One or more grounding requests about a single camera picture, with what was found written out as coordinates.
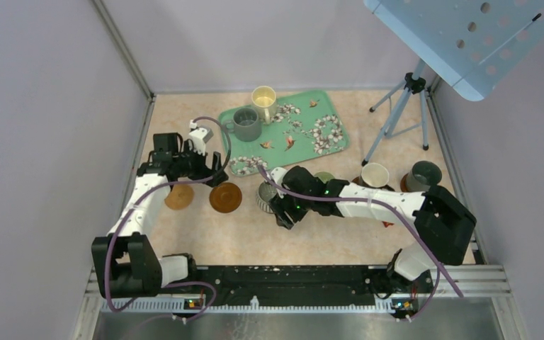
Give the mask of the dark brown wooden coaster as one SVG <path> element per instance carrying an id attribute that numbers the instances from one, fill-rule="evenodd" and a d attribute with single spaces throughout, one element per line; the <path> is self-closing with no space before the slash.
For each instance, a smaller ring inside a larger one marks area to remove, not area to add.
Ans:
<path id="1" fill-rule="evenodd" d="M 399 187 L 400 187 L 400 190 L 402 192 L 408 192 L 408 188 L 407 188 L 407 185 L 406 185 L 406 178 L 407 178 L 407 175 L 404 175 L 402 177 L 402 179 L 400 180 L 400 183 L 399 183 Z"/>
<path id="2" fill-rule="evenodd" d="M 236 184 L 224 182 L 211 190 L 209 202 L 217 212 L 230 213 L 242 204 L 242 191 Z"/>

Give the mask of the light green mug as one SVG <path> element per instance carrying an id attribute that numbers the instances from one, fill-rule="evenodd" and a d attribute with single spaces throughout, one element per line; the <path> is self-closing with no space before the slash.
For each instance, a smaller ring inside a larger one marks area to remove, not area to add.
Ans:
<path id="1" fill-rule="evenodd" d="M 335 176 L 328 171 L 319 171 L 314 174 L 314 177 L 318 178 L 322 183 L 328 183 L 330 180 L 335 179 Z"/>

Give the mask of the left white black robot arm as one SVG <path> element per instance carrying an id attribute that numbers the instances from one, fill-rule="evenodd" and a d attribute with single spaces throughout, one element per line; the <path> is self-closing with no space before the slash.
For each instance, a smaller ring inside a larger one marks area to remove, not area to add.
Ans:
<path id="1" fill-rule="evenodd" d="M 193 128 L 186 139 L 175 132 L 155 134 L 154 149 L 140 164 L 129 203 L 104 237 L 91 245 L 100 293 L 105 298 L 152 297 L 169 283 L 182 293 L 198 286 L 190 254 L 159 258 L 148 239 L 166 197 L 177 184 L 204 183 L 213 188 L 229 176 L 214 152 L 207 164 L 206 144 L 213 132 Z"/>

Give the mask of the dark green mug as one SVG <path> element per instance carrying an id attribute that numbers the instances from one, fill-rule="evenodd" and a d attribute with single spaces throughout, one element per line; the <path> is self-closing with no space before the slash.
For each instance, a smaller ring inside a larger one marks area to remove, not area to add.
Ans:
<path id="1" fill-rule="evenodd" d="M 438 185 L 443 178 L 442 171 L 431 161 L 418 161 L 405 175 L 404 186 L 409 192 L 427 191 Z"/>

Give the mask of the black mug white inside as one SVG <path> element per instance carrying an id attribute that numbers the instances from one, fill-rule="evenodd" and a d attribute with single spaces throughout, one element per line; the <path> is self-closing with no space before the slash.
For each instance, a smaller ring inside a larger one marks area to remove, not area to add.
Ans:
<path id="1" fill-rule="evenodd" d="M 362 167 L 358 184 L 369 188 L 377 188 L 382 190 L 394 191 L 389 185 L 390 173 L 379 163 L 367 163 Z"/>

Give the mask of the ribbed grey mug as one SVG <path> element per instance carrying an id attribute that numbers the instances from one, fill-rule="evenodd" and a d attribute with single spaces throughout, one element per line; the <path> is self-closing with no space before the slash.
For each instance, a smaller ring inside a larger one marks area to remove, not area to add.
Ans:
<path id="1" fill-rule="evenodd" d="M 271 184 L 266 181 L 260 183 L 256 191 L 256 203 L 258 207 L 265 213 L 273 214 L 270 203 L 276 194 L 277 190 Z"/>

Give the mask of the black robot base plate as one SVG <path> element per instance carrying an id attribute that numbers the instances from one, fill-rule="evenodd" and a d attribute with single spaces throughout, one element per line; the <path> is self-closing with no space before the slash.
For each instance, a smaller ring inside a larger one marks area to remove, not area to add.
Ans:
<path id="1" fill-rule="evenodd" d="M 194 294 L 214 306 L 263 307 L 372 306 L 390 298 L 430 293 L 430 273 L 414 282 L 389 276 L 385 266 L 200 266 L 181 281 L 180 288 L 162 288 L 163 294 Z"/>

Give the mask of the light tan wooden coaster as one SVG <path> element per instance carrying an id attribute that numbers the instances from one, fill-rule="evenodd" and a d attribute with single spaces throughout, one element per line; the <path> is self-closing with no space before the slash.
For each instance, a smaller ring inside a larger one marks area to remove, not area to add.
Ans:
<path id="1" fill-rule="evenodd" d="M 171 210 L 183 210 L 194 199 L 194 190 L 188 184 L 176 184 L 164 199 L 164 204 Z"/>

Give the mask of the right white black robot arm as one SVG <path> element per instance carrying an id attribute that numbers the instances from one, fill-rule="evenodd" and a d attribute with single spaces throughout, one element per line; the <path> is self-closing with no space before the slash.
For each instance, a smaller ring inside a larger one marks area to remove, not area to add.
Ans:
<path id="1" fill-rule="evenodd" d="M 275 188 L 270 201 L 279 226 L 288 230 L 308 212 L 321 216 L 361 217 L 403 225 L 414 243 L 397 252 L 387 272 L 388 285 L 405 292 L 425 271 L 463 264 L 477 220 L 446 188 L 396 192 L 366 188 L 341 179 L 323 182 L 306 168 L 258 168 Z"/>

